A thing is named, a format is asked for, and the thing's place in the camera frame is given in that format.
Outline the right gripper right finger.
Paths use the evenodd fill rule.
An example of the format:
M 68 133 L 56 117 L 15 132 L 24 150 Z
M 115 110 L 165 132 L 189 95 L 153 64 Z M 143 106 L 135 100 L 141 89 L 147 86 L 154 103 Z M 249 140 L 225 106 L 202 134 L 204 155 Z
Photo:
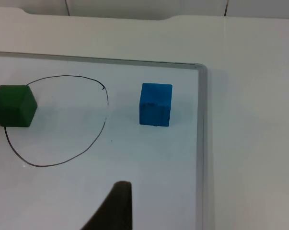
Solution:
M 114 183 L 112 189 L 83 230 L 131 230 L 132 184 L 128 181 Z

